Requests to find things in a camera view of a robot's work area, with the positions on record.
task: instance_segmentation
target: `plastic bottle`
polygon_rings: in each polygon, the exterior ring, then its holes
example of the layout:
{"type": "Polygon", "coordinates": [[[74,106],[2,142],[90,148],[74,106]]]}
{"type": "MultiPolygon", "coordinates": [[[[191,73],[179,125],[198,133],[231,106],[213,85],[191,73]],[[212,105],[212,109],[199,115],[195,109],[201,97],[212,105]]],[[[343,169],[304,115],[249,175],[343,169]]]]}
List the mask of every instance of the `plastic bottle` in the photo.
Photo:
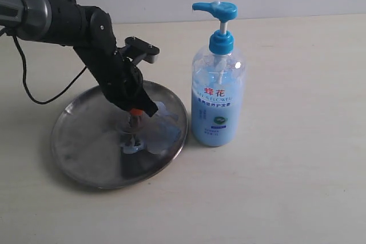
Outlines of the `plastic bottle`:
{"type": "Polygon", "coordinates": [[[208,146],[222,146],[236,135],[245,86],[245,62],[227,31],[237,17],[229,2],[194,3],[193,10],[207,11],[220,20],[220,29],[201,48],[192,67],[192,132],[208,146]]]}

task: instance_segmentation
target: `white table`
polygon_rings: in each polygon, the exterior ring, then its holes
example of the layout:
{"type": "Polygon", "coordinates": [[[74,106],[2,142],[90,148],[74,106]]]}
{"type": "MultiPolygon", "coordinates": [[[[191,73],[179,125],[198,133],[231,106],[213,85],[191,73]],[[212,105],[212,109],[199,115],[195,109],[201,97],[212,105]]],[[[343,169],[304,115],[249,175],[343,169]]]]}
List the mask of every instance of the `white table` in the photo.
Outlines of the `white table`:
{"type": "MultiPolygon", "coordinates": [[[[145,79],[190,112],[192,58],[215,22],[116,25],[161,48],[145,79]]],[[[96,85],[86,73],[62,98],[33,104],[21,60],[0,39],[0,243],[354,244],[366,242],[366,15],[229,24],[248,58],[240,128],[209,148],[191,136],[161,173],[122,190],[92,191],[50,157],[61,110],[96,85]]],[[[21,42],[29,86],[58,93],[82,69],[70,50],[21,42]]]]}

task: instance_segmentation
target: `black cable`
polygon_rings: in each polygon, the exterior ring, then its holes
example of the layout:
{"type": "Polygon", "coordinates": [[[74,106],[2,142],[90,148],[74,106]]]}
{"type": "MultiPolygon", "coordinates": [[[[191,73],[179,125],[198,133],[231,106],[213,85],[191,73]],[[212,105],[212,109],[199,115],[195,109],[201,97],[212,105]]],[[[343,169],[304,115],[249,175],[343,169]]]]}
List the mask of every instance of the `black cable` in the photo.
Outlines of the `black cable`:
{"type": "Polygon", "coordinates": [[[23,77],[22,77],[22,81],[23,81],[23,87],[25,89],[25,92],[27,93],[28,97],[30,98],[30,100],[32,100],[34,103],[40,104],[40,105],[45,105],[48,104],[52,101],[55,101],[57,98],[59,98],[60,96],[62,96],[64,93],[66,93],[66,91],[75,83],[75,81],[84,73],[84,71],[86,70],[86,66],[84,67],[84,69],[81,70],[81,72],[62,90],[62,92],[60,92],[59,94],[57,94],[55,97],[47,100],[47,101],[38,101],[36,100],[32,94],[29,91],[28,85],[27,85],[27,60],[25,58],[24,52],[21,48],[21,45],[19,44],[18,38],[15,34],[11,33],[11,30],[8,28],[3,28],[2,30],[0,30],[0,37],[4,34],[9,32],[9,34],[13,37],[13,41],[15,43],[15,46],[19,52],[19,54],[21,55],[22,58],[22,65],[23,65],[23,77]]]}

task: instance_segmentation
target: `round stainless steel tray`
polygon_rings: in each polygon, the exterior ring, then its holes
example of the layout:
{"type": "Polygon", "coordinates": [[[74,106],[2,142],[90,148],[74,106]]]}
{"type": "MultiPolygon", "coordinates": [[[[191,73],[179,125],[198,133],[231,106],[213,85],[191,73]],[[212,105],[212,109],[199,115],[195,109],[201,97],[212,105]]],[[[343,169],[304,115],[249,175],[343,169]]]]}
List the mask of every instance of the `round stainless steel tray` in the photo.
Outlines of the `round stainless steel tray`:
{"type": "Polygon", "coordinates": [[[143,135],[147,147],[134,153],[123,149],[118,130],[129,113],[109,103],[99,86],[65,108],[54,126],[51,148],[66,175],[84,185],[114,189],[146,180],[175,159],[188,133],[186,109],[178,96],[159,84],[144,81],[144,89],[153,101],[164,105],[164,112],[171,118],[153,116],[143,135]],[[170,126],[157,134],[156,126],[161,121],[170,126]]]}

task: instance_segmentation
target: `orange object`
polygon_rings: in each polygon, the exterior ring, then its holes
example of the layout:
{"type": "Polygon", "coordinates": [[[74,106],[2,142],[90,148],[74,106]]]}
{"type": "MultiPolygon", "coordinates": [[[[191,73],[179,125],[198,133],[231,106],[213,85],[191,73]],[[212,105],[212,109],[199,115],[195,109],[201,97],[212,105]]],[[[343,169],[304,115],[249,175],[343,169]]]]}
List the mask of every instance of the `orange object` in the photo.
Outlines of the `orange object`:
{"type": "Polygon", "coordinates": [[[130,114],[131,115],[142,115],[142,110],[139,110],[139,109],[132,109],[130,110],[130,114]]]}

